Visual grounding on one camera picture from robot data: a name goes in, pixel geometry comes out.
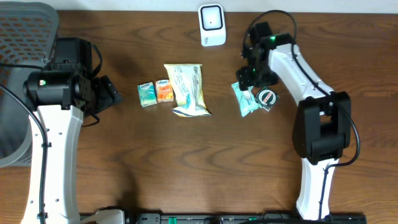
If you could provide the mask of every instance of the light blue packet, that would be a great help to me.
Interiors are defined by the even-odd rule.
[[[157,104],[155,87],[152,82],[138,85],[138,95],[142,107]]]
[[[254,95],[251,92],[253,86],[249,87],[250,99],[245,99],[243,91],[239,89],[239,82],[236,82],[231,85],[232,89],[235,92],[236,98],[238,99],[239,108],[241,109],[242,117],[248,115],[248,113],[252,113],[253,111],[261,108],[261,105],[256,102],[254,99]]]

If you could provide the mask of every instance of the small packet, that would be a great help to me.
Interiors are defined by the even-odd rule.
[[[261,91],[256,95],[256,101],[266,111],[270,111],[275,103],[278,101],[278,99],[278,94],[268,87],[263,87]]]
[[[155,88],[152,82],[138,85],[138,95],[142,107],[157,104]]]
[[[178,105],[172,111],[178,116],[211,116],[206,109],[201,90],[200,66],[200,64],[164,65]]]
[[[169,80],[155,82],[157,102],[169,102],[174,100],[173,87]]]
[[[255,99],[254,95],[251,92],[253,89],[253,86],[250,86],[248,91],[245,91],[246,93],[249,93],[249,99],[247,100],[245,98],[244,92],[239,89],[239,82],[236,82],[231,85],[232,89],[235,92],[236,98],[238,99],[239,103],[239,108],[241,110],[242,117],[248,115],[248,113],[252,113],[253,111],[257,110],[258,108],[261,108],[261,105],[258,104]]]

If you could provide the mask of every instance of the white wall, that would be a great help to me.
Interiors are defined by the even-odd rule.
[[[206,3],[220,3],[228,12],[259,12],[282,9],[289,12],[398,13],[398,0],[36,0],[55,9],[196,11]]]

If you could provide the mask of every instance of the wooden table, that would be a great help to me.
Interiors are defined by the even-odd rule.
[[[262,212],[293,209],[301,161],[292,145],[296,105],[283,84],[270,113],[242,118],[231,89],[241,41],[258,14],[226,13],[227,42],[200,44],[195,12],[62,11],[60,33],[98,45],[124,101],[83,128],[78,145],[81,212],[108,205],[165,213]],[[295,14],[298,44],[314,71],[347,91],[362,153],[337,169],[332,212],[364,212],[368,223],[398,222],[398,16]],[[274,32],[290,32],[283,15]],[[179,118],[176,104],[141,108],[137,85],[167,78],[165,63],[201,63],[205,102],[213,116]],[[354,153],[354,139],[342,161]],[[0,169],[0,223],[22,220],[30,168]]]

